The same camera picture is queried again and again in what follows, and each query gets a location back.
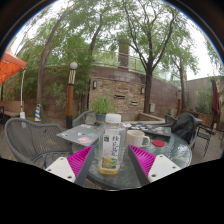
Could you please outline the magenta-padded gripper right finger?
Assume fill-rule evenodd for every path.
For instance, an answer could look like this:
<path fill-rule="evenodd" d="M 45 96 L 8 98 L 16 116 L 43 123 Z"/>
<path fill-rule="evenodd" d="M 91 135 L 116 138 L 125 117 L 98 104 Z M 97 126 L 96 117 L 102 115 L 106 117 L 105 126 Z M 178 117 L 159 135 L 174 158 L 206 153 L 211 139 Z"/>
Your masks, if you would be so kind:
<path fill-rule="evenodd" d="M 142 186 L 180 170 L 180 167 L 165 155 L 155 156 L 136 146 L 128 146 L 128 155 Z"/>

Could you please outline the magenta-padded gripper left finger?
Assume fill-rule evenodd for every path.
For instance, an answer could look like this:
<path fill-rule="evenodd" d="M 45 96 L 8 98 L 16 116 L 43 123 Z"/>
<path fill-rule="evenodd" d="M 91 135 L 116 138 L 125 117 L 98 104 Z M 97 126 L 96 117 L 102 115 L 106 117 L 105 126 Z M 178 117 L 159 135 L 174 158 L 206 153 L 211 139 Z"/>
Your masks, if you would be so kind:
<path fill-rule="evenodd" d="M 78 186 L 83 186 L 94 155 L 94 146 L 90 145 L 68 158 L 59 157 L 46 170 Z"/>

